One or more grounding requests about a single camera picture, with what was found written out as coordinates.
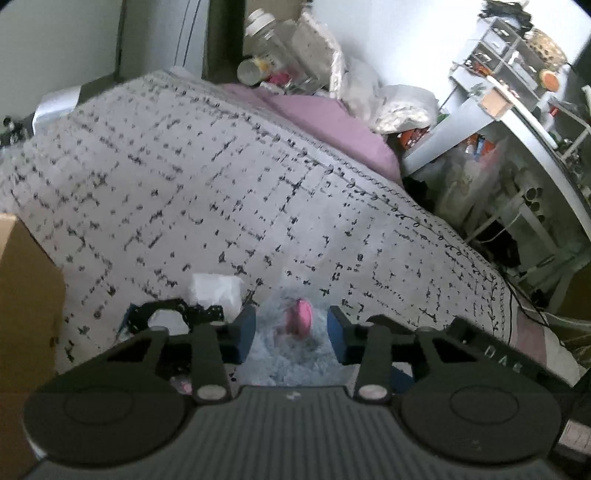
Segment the desk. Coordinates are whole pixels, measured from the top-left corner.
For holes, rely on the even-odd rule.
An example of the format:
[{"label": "desk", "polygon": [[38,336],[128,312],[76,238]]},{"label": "desk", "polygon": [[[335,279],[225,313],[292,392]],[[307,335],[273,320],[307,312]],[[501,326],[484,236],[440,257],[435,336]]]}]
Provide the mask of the desk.
[{"label": "desk", "polygon": [[[488,90],[496,87],[493,85],[496,81],[493,80],[491,83],[487,79],[471,74],[462,67],[458,67],[452,73],[451,78],[467,93],[478,86],[483,86]],[[542,166],[562,192],[587,237],[591,240],[591,207],[570,178],[560,157],[553,150],[554,141],[518,99],[513,97],[510,100],[514,104],[513,108],[502,115],[499,121],[505,124]],[[481,108],[476,96],[468,97],[455,112],[439,123],[406,153],[402,159],[402,175],[408,176],[416,172],[495,120]]]}]

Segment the plastic container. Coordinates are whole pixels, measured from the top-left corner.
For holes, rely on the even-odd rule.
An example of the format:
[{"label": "plastic container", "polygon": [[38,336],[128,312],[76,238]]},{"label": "plastic container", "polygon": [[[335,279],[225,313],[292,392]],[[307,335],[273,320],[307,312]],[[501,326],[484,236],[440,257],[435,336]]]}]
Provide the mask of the plastic container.
[{"label": "plastic container", "polygon": [[288,74],[289,81],[283,85],[288,92],[300,90],[314,93],[321,87],[320,82],[306,72],[289,46],[295,23],[278,22],[261,8],[249,15],[248,22],[246,36],[254,41],[254,56],[267,61],[274,73]]},{"label": "plastic container", "polygon": [[271,63],[257,57],[244,60],[240,63],[238,70],[236,71],[238,80],[249,87],[260,83],[263,80],[267,80],[272,73],[273,68]]}]

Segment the white bedspread with black pattern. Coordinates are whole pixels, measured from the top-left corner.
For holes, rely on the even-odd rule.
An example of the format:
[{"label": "white bedspread with black pattern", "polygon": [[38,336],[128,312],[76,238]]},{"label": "white bedspread with black pattern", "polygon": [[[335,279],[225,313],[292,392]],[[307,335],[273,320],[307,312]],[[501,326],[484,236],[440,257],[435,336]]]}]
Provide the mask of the white bedspread with black pattern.
[{"label": "white bedspread with black pattern", "polygon": [[499,274],[394,183],[218,88],[158,72],[78,108],[0,167],[17,213],[67,283],[57,370],[115,339],[130,303],[239,275],[252,301],[300,286],[352,320],[509,342]]}]

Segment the pink blanket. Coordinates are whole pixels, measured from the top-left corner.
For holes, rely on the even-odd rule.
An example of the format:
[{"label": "pink blanket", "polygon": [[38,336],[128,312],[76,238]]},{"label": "pink blanket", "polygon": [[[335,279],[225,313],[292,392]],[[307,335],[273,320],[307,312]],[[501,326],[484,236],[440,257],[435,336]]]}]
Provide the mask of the pink blanket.
[{"label": "pink blanket", "polygon": [[384,139],[349,115],[338,100],[305,95],[273,95],[265,89],[226,84],[227,92],[251,105],[273,111],[310,135],[338,148],[388,180],[402,185],[396,155]]}]

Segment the light blue fluffy rug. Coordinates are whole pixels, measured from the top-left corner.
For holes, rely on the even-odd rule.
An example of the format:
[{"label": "light blue fluffy rug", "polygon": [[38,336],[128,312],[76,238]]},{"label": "light blue fluffy rug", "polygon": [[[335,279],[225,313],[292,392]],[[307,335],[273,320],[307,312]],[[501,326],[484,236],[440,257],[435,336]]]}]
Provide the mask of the light blue fluffy rug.
[{"label": "light blue fluffy rug", "polygon": [[[298,299],[313,308],[310,334],[305,339],[280,333],[287,311]],[[326,329],[330,305],[302,295],[297,289],[281,288],[261,304],[256,314],[256,334],[244,364],[235,377],[240,385],[320,386],[345,385],[354,366],[338,363]]]}]

